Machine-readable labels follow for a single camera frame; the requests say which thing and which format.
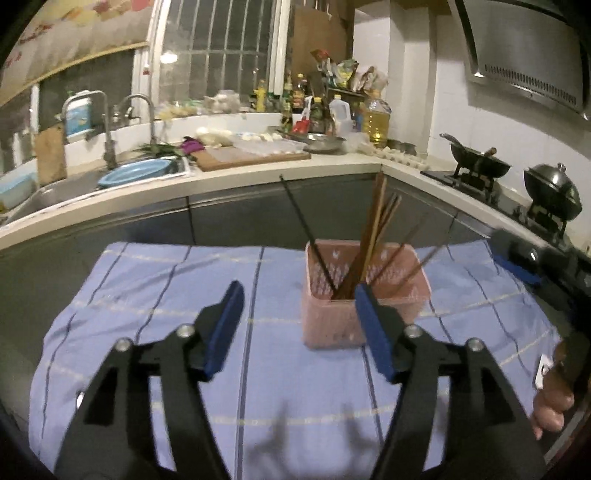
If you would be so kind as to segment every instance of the finger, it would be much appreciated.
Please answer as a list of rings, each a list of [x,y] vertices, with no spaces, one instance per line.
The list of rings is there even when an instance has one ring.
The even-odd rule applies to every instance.
[[[540,427],[540,425],[538,425],[538,421],[535,419],[534,415],[530,417],[530,422],[531,428],[534,431],[535,439],[540,440],[542,438],[542,435],[544,434],[544,430],[542,429],[542,427]]]
[[[559,364],[566,358],[566,342],[560,342],[554,349],[554,363]]]
[[[564,427],[564,416],[546,404],[542,393],[534,398],[534,416],[538,425],[549,432],[559,432]]]
[[[558,412],[568,410],[574,405],[573,391],[555,368],[544,376],[542,394],[545,403]]]

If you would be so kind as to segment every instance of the window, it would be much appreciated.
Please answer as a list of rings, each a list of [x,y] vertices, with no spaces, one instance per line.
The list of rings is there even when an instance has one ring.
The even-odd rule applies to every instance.
[[[172,0],[160,70],[160,101],[231,89],[245,100],[267,77],[273,0]]]
[[[27,89],[0,109],[0,176],[33,158],[30,107]]]
[[[131,93],[133,65],[134,51],[124,50],[85,61],[43,80],[39,87],[39,130],[55,125],[68,92],[102,90],[111,105],[119,103]],[[102,123],[102,112],[102,105],[93,109],[93,125]]]

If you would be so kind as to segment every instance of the wok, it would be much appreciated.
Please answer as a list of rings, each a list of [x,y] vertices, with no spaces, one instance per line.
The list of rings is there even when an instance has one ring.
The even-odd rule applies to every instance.
[[[464,147],[452,135],[441,134],[440,136],[451,143],[453,158],[456,159],[460,167],[467,168],[478,175],[484,175],[492,179],[502,177],[511,168],[508,163],[493,156],[496,153],[496,148],[491,148],[489,151],[481,153],[478,150]]]
[[[524,172],[525,189],[536,205],[562,220],[573,220],[583,210],[579,191],[566,176],[566,167],[537,165]]]

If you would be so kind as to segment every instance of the chopstick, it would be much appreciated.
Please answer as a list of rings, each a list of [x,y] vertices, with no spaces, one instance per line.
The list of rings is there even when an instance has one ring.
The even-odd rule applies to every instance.
[[[389,297],[394,297],[400,290],[402,290],[402,288],[406,285],[406,283],[412,279],[417,273],[419,273],[421,271],[421,269],[427,265],[427,263],[437,254],[437,252],[439,252],[443,247],[445,247],[447,244],[447,242],[445,242],[442,245],[438,245],[436,247],[434,247],[425,258],[423,258],[423,261],[420,262],[416,267],[414,267],[407,275],[406,277],[404,277],[400,282],[398,282],[398,285],[396,286],[396,288],[394,289],[394,291],[392,293],[390,293],[388,296]]]
[[[378,174],[378,198],[376,201],[376,205],[373,208],[373,216],[374,218],[371,220],[372,222],[372,229],[369,234],[369,244],[366,246],[366,250],[364,251],[364,260],[363,260],[363,268],[361,269],[361,276],[359,280],[355,282],[355,284],[359,283],[360,280],[364,279],[367,275],[367,271],[369,268],[369,263],[371,262],[371,258],[374,255],[374,248],[375,242],[378,237],[379,226],[381,223],[381,214],[382,214],[382,204],[384,202],[384,193],[386,191],[386,178],[383,172]]]
[[[390,197],[390,199],[388,201],[388,204],[384,207],[383,212],[382,212],[382,216],[381,216],[381,221],[379,224],[378,237],[375,241],[376,245],[378,243],[381,243],[381,240],[386,233],[386,227],[388,226],[388,224],[392,220],[392,217],[394,217],[394,214],[396,213],[396,210],[398,210],[398,207],[400,206],[401,202],[402,202],[402,195],[392,194],[392,196]]]
[[[300,220],[301,226],[304,229],[304,232],[306,233],[306,235],[308,237],[308,241],[310,242],[310,246],[312,247],[312,251],[314,252],[314,255],[316,255],[316,258],[318,259],[318,263],[320,264],[320,268],[322,269],[322,272],[324,273],[324,276],[326,277],[326,281],[328,282],[329,287],[334,294],[336,292],[335,284],[332,281],[332,278],[329,273],[329,269],[328,269],[328,267],[326,267],[326,264],[324,263],[324,259],[322,258],[322,255],[320,255],[320,250],[318,249],[318,245],[316,245],[316,240],[314,238],[314,235],[312,235],[312,231],[310,230],[310,227],[308,226],[308,223],[306,222],[306,219],[304,218],[304,215],[302,214],[300,207],[298,206],[287,182],[283,178],[283,175],[279,175],[279,179],[281,180],[281,184],[283,185],[283,188],[285,188],[285,192],[286,192],[287,196],[289,197],[289,200],[295,210],[295,213]]]
[[[369,286],[372,286],[377,280],[379,280],[379,278],[384,274],[384,272],[388,269],[388,267],[390,265],[392,265],[394,260],[396,260],[396,257],[400,253],[402,253],[402,250],[404,250],[404,247],[413,239],[413,237],[417,234],[417,232],[423,227],[423,225],[427,221],[428,217],[429,217],[428,212],[423,214],[423,216],[420,218],[420,220],[417,222],[417,224],[409,231],[407,236],[402,240],[402,243],[396,249],[396,251],[392,255],[390,255],[390,258],[388,258],[388,260],[386,261],[384,266],[381,268],[381,270],[372,278],[371,282],[369,282]]]
[[[355,285],[359,283],[360,278],[363,278],[361,277],[361,274],[363,271],[365,257],[368,253],[368,244],[371,242],[371,236],[374,232],[375,222],[377,220],[378,226],[382,225],[383,222],[381,222],[381,220],[384,216],[383,214],[385,214],[389,207],[389,204],[392,201],[392,198],[390,198],[388,205],[382,208],[382,200],[384,197],[386,183],[387,180],[384,173],[379,172],[374,181],[374,189],[372,192],[372,203],[369,210],[368,223],[365,226],[365,230],[363,231],[361,237],[361,242],[359,244],[359,252],[357,253],[355,259],[351,263],[349,271],[341,281],[339,288],[337,288],[337,291],[332,295],[332,300],[344,300],[351,298],[353,296],[353,289],[355,288]]]

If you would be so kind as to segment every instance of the utensil holder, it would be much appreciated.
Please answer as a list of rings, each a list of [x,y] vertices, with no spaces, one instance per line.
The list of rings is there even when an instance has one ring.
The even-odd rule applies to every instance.
[[[316,244],[338,286],[359,251],[359,242],[317,240]],[[385,244],[374,255],[365,279],[370,283],[380,272],[398,244]],[[423,269],[394,296],[398,283],[419,264],[410,245],[402,252],[373,285],[379,303],[396,307],[405,323],[410,324],[431,298],[431,287]],[[304,344],[312,349],[355,348],[365,344],[365,334],[359,323],[354,300],[331,300],[332,291],[318,264],[310,244],[306,246],[306,283],[302,294],[302,325]]]

